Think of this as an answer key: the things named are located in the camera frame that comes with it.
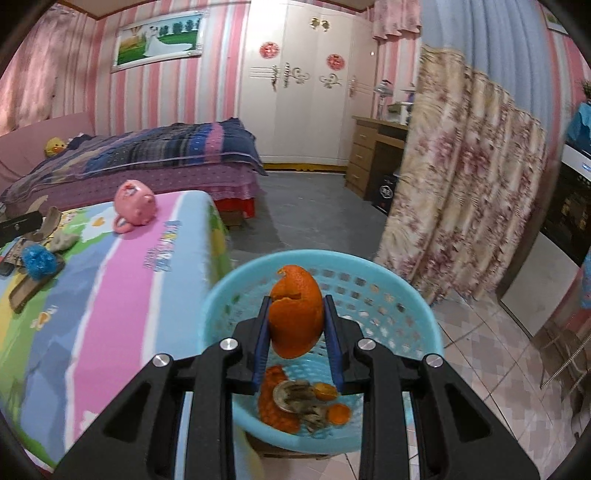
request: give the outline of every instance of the gray floor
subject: gray floor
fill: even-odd
[[[373,259],[386,215],[346,189],[342,174],[269,172],[259,184],[256,217],[230,232],[238,264],[299,248]]]

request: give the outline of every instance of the pink stuffed toy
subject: pink stuffed toy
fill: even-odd
[[[147,225],[156,216],[154,192],[138,180],[127,180],[119,187],[113,205],[117,213],[113,221],[116,233],[127,233],[136,226]]]

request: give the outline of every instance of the wardrobe handle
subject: wardrobe handle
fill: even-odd
[[[277,65],[272,66],[273,74],[271,75],[271,85],[273,86],[273,91],[277,91],[277,79],[279,78],[279,67]]]
[[[352,97],[353,94],[355,93],[355,85],[357,84],[357,77],[355,75],[353,75],[353,78],[351,78],[350,82],[349,82],[349,96]]]
[[[283,88],[287,88],[290,84],[290,64],[285,62],[285,68],[283,69]]]

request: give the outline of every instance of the framed picture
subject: framed picture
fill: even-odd
[[[546,19],[546,25],[550,30],[554,30],[555,32],[563,33],[564,35],[568,35],[566,29],[562,26],[562,23],[556,18],[550,10],[546,7],[542,6],[542,10],[544,11],[544,18]]]
[[[113,72],[203,53],[206,11],[179,12],[121,27],[115,44]]]

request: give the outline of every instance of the wooden desk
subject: wooden desk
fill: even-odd
[[[408,127],[375,118],[353,118],[357,126],[345,186],[364,200],[370,200],[384,175],[400,170]]]

